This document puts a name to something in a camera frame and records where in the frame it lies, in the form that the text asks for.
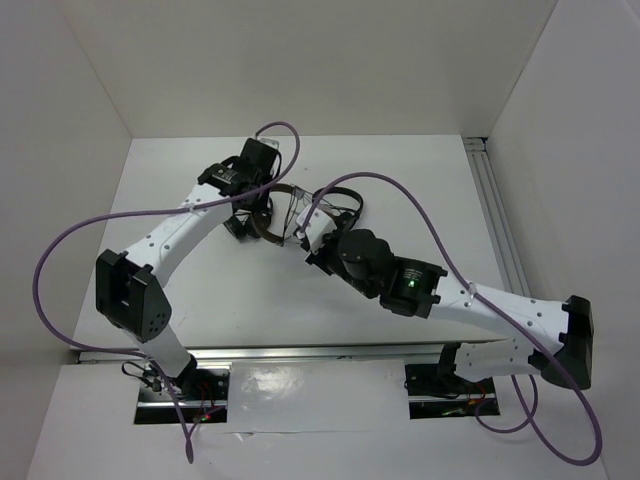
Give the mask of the brown silver headphones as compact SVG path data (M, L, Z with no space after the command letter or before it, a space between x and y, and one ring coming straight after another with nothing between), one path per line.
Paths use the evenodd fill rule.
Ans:
M276 204L273 196L286 196L284 210ZM267 206L259 213L250 216L250 222L255 233L263 240L276 246L284 246L294 241L295 220L302 212L311 193L295 184L278 183L270 191L267 198Z

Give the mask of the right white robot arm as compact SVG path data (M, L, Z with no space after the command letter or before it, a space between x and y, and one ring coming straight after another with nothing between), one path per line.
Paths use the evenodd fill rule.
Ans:
M462 285L438 265L393 254L385 240L366 229L300 238L307 263L393 314L454 321L498 335L496 341L454 341L443 347L436 379L444 390L521 374L538 374L565 389L590 388L594 325L587 299L572 295L562 302L544 301L473 282Z

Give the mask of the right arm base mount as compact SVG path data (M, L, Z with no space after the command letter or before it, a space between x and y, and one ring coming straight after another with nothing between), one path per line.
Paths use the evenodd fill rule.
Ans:
M412 420L499 416L500 408L492 379L469 382L441 377L436 364L406 364L404 388Z

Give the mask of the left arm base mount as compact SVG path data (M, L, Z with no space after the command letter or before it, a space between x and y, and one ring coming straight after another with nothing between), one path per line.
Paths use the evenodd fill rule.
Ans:
M227 421L230 364L210 364L204 367L213 377L194 387L185 395L174 388L178 404L187 425L195 419L203 424L225 423ZM140 373L132 373L139 381L139 391L133 423L135 425L179 424L174 402L164 381L155 369L146 364Z

